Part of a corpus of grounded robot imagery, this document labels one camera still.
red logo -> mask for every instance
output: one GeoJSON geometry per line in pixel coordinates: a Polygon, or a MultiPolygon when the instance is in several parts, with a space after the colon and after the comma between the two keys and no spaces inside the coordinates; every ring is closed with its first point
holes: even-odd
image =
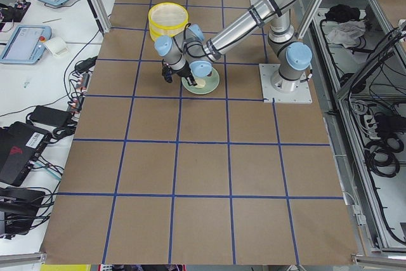
{"type": "Polygon", "coordinates": [[[13,147],[11,148],[11,150],[10,150],[10,155],[15,155],[15,154],[20,154],[20,155],[22,155],[22,154],[23,154],[22,149],[21,149],[20,147],[13,146],[13,147]]]}

yellow bucket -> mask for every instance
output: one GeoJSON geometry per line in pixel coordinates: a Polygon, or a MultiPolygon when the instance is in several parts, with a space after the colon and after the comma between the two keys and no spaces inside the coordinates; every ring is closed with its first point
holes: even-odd
{"type": "Polygon", "coordinates": [[[148,12],[150,36],[155,41],[159,36],[170,37],[180,33],[188,23],[188,11],[177,3],[159,3],[148,12]]]}

white cloth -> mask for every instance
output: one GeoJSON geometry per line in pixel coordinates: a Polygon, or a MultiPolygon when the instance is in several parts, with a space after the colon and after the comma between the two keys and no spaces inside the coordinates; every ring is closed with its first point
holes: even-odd
{"type": "Polygon", "coordinates": [[[343,22],[331,30],[327,40],[332,44],[342,44],[345,48],[355,47],[360,44],[359,37],[365,33],[364,22],[343,22]]]}

brown tiled table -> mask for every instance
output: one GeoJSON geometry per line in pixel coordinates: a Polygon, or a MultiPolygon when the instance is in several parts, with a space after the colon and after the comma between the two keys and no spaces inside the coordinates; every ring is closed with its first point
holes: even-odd
{"type": "Polygon", "coordinates": [[[147,12],[187,7],[212,37],[249,0],[116,0],[43,249],[48,263],[350,263],[353,231],[324,122],[263,103],[257,31],[214,65],[216,91],[160,76],[147,12]]]}

yellow object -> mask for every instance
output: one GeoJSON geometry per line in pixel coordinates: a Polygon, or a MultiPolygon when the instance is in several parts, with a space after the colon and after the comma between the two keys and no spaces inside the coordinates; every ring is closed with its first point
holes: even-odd
{"type": "Polygon", "coordinates": [[[90,265],[41,265],[41,271],[90,271],[90,265]]]}
{"type": "Polygon", "coordinates": [[[182,32],[188,23],[188,19],[188,11],[176,3],[156,4],[148,12],[152,40],[155,41],[162,35],[172,37],[182,32]]]}

